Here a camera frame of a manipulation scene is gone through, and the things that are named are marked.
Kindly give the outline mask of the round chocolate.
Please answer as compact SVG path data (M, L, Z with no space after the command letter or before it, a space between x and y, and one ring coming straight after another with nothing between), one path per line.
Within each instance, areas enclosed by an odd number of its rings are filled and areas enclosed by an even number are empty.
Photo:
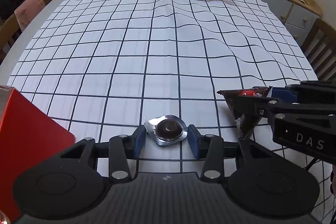
M163 115L144 123L147 133L159 146L178 143L187 138L187 125L175 115Z

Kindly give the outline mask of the dark brown chocolate packet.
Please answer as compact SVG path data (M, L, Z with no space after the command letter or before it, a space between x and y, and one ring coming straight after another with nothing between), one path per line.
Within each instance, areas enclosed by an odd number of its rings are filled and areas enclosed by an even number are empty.
M255 86L250 89L219 90L232 112L236 127L242 139L249 139L254 128L265 117L265 110L256 104L267 98L272 87Z

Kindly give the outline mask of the wooden chair right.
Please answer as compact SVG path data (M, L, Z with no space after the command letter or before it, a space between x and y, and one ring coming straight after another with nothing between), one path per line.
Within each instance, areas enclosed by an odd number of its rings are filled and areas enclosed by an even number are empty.
M335 81L335 29L317 19L301 49L319 80Z

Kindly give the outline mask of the wooden chair with pink cloth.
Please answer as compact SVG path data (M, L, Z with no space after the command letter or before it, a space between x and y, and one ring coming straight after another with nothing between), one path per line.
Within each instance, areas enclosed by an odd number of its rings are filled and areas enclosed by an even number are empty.
M19 35L52 0L25 0L14 13L1 24L1 63Z

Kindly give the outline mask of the wooden sideboard cabinet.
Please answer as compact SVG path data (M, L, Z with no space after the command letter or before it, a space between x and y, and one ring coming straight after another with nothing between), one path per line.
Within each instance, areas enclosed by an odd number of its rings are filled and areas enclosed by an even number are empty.
M322 10L313 0L262 0L301 46Z

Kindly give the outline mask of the red white cardboard box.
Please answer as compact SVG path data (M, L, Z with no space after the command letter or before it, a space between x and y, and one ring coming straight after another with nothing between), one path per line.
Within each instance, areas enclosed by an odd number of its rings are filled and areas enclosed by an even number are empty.
M1 213L20 217L13 197L16 178L75 143L75 137L16 88L1 86Z

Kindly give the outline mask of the white grid tablecloth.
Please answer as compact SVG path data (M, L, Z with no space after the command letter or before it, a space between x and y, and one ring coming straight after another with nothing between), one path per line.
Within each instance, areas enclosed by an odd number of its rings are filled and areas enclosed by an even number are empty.
M12 223L335 223L335 161L275 143L266 118L242 139L217 94L318 81L264 2L58 1L1 80L75 143L16 178ZM131 180L111 182L109 139L163 115L223 139L223 181L200 179L187 138L146 132Z

